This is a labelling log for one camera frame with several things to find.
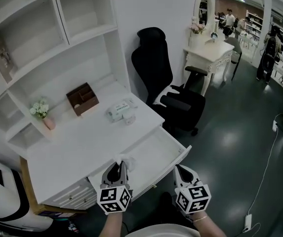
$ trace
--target open drawer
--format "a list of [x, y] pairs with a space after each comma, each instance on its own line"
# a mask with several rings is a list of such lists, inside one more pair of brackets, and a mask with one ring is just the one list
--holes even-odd
[[[135, 200], [160, 181], [183, 160], [192, 146], [183, 147], [161, 126], [141, 143], [127, 152], [136, 160], [135, 169], [128, 173], [132, 199]], [[102, 175], [107, 168], [88, 176], [95, 190], [100, 189]]]

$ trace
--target cabinet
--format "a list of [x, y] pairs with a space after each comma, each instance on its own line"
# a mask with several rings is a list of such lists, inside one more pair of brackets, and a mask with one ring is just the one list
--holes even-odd
[[[28, 161], [38, 203], [86, 210], [101, 175], [118, 154], [136, 159], [133, 199], [189, 152], [164, 119], [130, 92], [113, 0], [0, 0], [0, 35], [16, 68], [0, 73], [0, 140]], [[99, 104], [78, 117], [66, 93], [88, 83]], [[50, 131], [29, 112], [45, 96]], [[124, 98], [136, 121], [111, 123], [106, 110]]]

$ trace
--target chair armrest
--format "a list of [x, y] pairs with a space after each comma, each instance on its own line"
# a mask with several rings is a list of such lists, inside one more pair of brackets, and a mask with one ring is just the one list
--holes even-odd
[[201, 74], [201, 75], [204, 75], [204, 76], [207, 76], [208, 73], [206, 70], [203, 70], [203, 69], [199, 69], [199, 68], [195, 68], [195, 67], [192, 67], [192, 66], [187, 66], [185, 68], [186, 71], [189, 71], [189, 72], [196, 72], [197, 74]]
[[189, 109], [191, 108], [190, 105], [168, 96], [162, 96], [160, 102], [166, 105], [167, 107], [174, 107], [176, 109], [186, 112], [189, 111]]

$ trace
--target table leg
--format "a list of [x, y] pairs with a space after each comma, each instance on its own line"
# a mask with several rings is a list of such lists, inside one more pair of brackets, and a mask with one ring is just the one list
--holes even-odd
[[202, 96], [205, 96], [207, 88], [210, 84], [210, 80], [211, 80], [211, 73], [208, 73], [208, 75], [205, 76], [205, 78], [204, 78], [204, 85], [202, 86], [202, 92], [201, 92]]
[[229, 67], [230, 67], [230, 63], [231, 63], [231, 59], [229, 59], [229, 61], [227, 62], [226, 68], [225, 68], [225, 70], [224, 70], [224, 73], [222, 74], [222, 80], [223, 80], [223, 81], [226, 81], [226, 73], [227, 73], [227, 71], [228, 71], [228, 69], [229, 69]]

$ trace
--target chair headrest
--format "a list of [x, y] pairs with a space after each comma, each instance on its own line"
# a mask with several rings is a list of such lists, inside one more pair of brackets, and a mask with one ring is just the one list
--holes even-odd
[[147, 45], [160, 40], [165, 40], [164, 32], [157, 27], [149, 27], [137, 32], [140, 37], [140, 44]]

